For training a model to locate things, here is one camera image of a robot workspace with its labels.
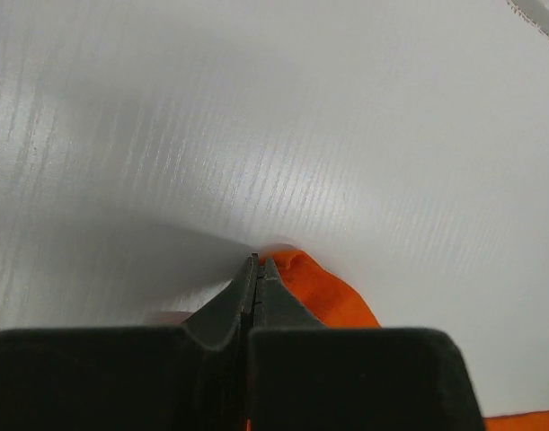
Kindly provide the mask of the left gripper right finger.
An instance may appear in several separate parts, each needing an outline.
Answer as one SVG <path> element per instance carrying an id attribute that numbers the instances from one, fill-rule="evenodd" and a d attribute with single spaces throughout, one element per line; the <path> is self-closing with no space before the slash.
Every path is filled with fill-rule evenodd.
<path id="1" fill-rule="evenodd" d="M 482 430 L 462 354 L 429 328 L 332 329 L 261 265 L 249 335 L 254 430 Z"/>

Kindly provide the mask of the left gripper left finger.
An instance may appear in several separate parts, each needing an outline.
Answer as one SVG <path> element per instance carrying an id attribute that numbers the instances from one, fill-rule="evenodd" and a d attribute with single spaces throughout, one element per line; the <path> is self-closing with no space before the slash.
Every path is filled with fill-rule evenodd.
<path id="1" fill-rule="evenodd" d="M 243 430 L 259 272 L 181 324 L 0 330 L 0 430 Z"/>

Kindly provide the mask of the orange t shirt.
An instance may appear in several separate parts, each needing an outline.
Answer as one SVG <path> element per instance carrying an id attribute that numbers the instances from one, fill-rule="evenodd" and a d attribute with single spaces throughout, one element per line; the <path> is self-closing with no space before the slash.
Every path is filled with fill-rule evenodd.
<path id="1" fill-rule="evenodd" d="M 301 250 L 270 251 L 282 282 L 318 320 L 331 328 L 381 327 L 362 296 Z M 488 430 L 549 430 L 549 410 L 486 418 Z"/>

